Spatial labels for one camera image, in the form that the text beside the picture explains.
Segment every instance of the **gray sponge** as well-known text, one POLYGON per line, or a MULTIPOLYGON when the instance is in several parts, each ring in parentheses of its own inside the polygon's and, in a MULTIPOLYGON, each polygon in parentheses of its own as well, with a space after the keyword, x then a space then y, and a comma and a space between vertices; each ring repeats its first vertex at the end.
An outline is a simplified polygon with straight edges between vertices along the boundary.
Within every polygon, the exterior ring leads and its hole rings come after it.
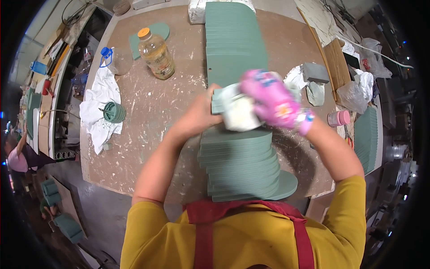
POLYGON ((314 81, 320 83, 328 83, 329 73, 323 65, 306 62, 303 64, 303 79, 304 81, 314 81))

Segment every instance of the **paint-splattered table surface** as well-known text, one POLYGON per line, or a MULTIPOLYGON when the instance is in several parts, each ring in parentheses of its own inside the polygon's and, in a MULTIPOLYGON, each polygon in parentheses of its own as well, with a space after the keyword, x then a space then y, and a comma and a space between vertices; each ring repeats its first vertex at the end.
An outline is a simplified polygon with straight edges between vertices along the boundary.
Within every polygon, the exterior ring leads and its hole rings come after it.
MULTIPOLYGON (((257 10, 257 21, 269 56, 269 70, 285 76, 304 62, 324 64, 318 46, 306 24, 279 14, 257 10)), ((81 162, 85 180, 109 190, 132 195, 142 165, 162 141, 169 127, 184 113, 190 102, 207 88, 205 27, 190 25, 187 6, 157 9, 119 20, 105 32, 107 47, 128 47, 128 37, 142 27, 165 22, 170 27, 167 46, 176 64, 174 75, 156 79, 142 59, 131 71, 116 80, 122 105, 127 110, 121 135, 109 142, 113 149, 94 153, 91 138, 81 128, 81 162)), ((89 81, 95 71, 91 70, 89 81)), ((302 103, 310 104, 302 90, 302 103)), ((326 99, 314 108, 321 118, 335 111, 331 86, 326 85, 326 99)), ((286 130, 273 129, 273 145, 281 169, 294 173, 299 181, 290 198, 317 195, 332 189, 332 179, 309 142, 286 130)), ((200 137, 190 139, 182 149, 166 203, 187 203, 206 196, 207 176, 197 162, 200 137)))

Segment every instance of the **pink jar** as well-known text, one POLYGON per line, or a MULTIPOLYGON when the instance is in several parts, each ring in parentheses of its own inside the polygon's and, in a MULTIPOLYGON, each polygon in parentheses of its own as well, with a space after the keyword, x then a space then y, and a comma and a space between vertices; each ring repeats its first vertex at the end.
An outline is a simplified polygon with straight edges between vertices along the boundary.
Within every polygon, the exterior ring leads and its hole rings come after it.
POLYGON ((348 110, 336 111, 327 115, 327 122, 331 127, 348 124, 350 120, 348 110))

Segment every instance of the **concrete floor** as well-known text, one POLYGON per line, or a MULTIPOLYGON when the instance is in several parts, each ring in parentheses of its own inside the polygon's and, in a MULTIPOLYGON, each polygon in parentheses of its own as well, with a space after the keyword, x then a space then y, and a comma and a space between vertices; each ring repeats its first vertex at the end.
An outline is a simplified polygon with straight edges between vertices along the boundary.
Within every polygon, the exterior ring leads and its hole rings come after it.
POLYGON ((63 161, 48 164, 44 169, 72 193, 88 236, 80 243, 101 260, 105 257, 101 251, 105 251, 119 264, 131 197, 84 181, 80 162, 63 161))

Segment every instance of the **apron strap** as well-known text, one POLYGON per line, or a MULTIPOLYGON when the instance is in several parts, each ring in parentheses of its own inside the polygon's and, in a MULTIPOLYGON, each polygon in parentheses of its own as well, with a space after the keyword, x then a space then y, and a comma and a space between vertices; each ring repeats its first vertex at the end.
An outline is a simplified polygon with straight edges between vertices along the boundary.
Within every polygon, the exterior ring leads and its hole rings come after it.
POLYGON ((194 269, 213 268, 212 223, 196 224, 194 269))
POLYGON ((293 206, 277 201, 230 201, 214 203, 208 199, 187 204, 189 223, 196 225, 194 268, 213 268, 212 223, 231 209, 245 204, 263 204, 271 210, 290 218, 294 226, 299 269, 314 269, 313 251, 306 231, 306 219, 293 206))

